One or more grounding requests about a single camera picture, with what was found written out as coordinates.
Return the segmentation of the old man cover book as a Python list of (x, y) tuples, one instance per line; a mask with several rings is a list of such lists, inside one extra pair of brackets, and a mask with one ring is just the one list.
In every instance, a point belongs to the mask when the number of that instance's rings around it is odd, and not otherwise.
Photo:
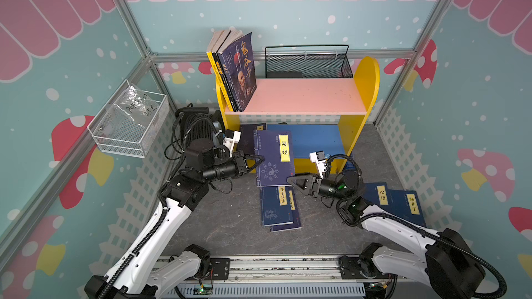
[(243, 112), (257, 88), (252, 33), (230, 30), (229, 39), (218, 51), (237, 110)]

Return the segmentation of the yellow cartoon cover book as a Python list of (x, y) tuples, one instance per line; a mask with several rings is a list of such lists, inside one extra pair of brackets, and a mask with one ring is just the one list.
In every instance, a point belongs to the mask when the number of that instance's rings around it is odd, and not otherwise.
[(208, 47), (207, 47), (206, 54), (207, 54), (207, 57), (209, 58), (209, 62), (211, 63), (211, 66), (212, 66), (212, 68), (213, 68), (213, 72), (214, 72), (215, 75), (216, 75), (216, 82), (217, 82), (217, 84), (218, 84), (218, 86), (219, 86), (219, 88), (220, 88), (220, 91), (222, 92), (222, 90), (221, 90), (221, 86), (222, 86), (222, 85), (221, 85), (221, 80), (220, 80), (220, 78), (218, 77), (218, 74), (216, 73), (214, 59), (213, 59), (213, 56), (212, 56), (212, 54), (211, 54), (211, 50), (210, 50), (210, 46), (212, 46), (213, 43), (214, 43), (214, 38), (213, 38), (213, 36), (212, 36), (212, 39), (211, 39), (211, 41), (209, 42), (209, 45), (208, 45)]

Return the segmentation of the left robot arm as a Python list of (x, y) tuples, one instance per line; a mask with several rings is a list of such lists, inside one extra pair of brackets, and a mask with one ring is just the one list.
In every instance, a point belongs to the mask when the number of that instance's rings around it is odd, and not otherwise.
[(89, 298), (162, 298), (186, 279), (203, 280), (211, 273), (211, 254), (198, 245), (187, 247), (164, 267), (155, 264), (214, 181), (237, 179), (253, 170), (247, 164), (251, 157), (234, 149), (240, 121), (226, 120), (225, 125), (222, 134), (203, 115), (186, 123), (183, 134), (172, 136), (176, 165), (157, 191), (152, 217), (105, 275), (91, 277), (85, 285)]

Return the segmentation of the dark blue Sunzi label book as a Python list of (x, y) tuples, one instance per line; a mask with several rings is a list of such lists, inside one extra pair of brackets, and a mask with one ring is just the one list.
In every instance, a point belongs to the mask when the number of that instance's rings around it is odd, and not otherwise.
[(260, 187), (262, 226), (284, 226), (293, 223), (292, 209), (285, 186)]

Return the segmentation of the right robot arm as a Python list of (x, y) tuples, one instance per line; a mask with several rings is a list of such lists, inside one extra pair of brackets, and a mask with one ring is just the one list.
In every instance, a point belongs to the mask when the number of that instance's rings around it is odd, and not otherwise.
[(418, 226), (365, 199), (362, 171), (352, 157), (325, 158), (318, 152), (311, 161), (318, 172), (289, 177), (289, 185), (314, 198), (332, 199), (347, 226), (377, 233), (403, 248), (369, 245), (359, 255), (364, 276), (401, 276), (431, 287), (440, 298), (501, 298), (507, 293), (504, 276), (474, 254), (457, 231)]

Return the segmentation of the dark blue bagua cover book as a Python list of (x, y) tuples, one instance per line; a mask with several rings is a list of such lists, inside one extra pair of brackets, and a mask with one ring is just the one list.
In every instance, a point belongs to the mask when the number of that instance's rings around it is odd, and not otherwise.
[(290, 131), (255, 130), (254, 151), (264, 158), (256, 167), (258, 187), (287, 185), (287, 178), (295, 175)]

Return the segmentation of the dark blue Mengxi label book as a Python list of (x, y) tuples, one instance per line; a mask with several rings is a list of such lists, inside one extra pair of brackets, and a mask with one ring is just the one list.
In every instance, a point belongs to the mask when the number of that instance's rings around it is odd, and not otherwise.
[(301, 219), (299, 214), (299, 208), (298, 204), (296, 202), (296, 195), (294, 193), (294, 190), (292, 188), (288, 188), (288, 199), (290, 202), (290, 209), (292, 211), (292, 218), (293, 222), (292, 224), (284, 224), (284, 225), (275, 225), (270, 227), (270, 231), (272, 233), (275, 232), (282, 232), (282, 231), (291, 231), (295, 229), (301, 228)]

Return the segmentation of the black antler cover book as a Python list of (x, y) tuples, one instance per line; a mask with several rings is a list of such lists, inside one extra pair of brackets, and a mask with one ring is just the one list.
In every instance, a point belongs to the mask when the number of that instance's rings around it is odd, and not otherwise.
[(220, 55), (218, 54), (218, 51), (221, 49), (224, 42), (229, 39), (230, 34), (230, 30), (216, 31), (213, 35), (214, 43), (212, 46), (210, 46), (210, 50), (214, 59), (216, 73), (218, 74), (218, 77), (221, 80), (222, 94), (227, 102), (229, 110), (235, 112), (235, 110), (238, 109), (236, 106), (237, 104), (234, 100), (233, 93), (227, 81), (227, 76), (225, 74), (222, 62), (220, 61)]

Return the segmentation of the dark blue thread-bound book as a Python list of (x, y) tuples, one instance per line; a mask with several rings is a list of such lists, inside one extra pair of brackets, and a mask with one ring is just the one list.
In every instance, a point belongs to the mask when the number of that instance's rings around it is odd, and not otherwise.
[(255, 154), (254, 151), (254, 131), (265, 130), (266, 123), (254, 123), (241, 125), (241, 139), (237, 144), (237, 150), (243, 151), (244, 154)]

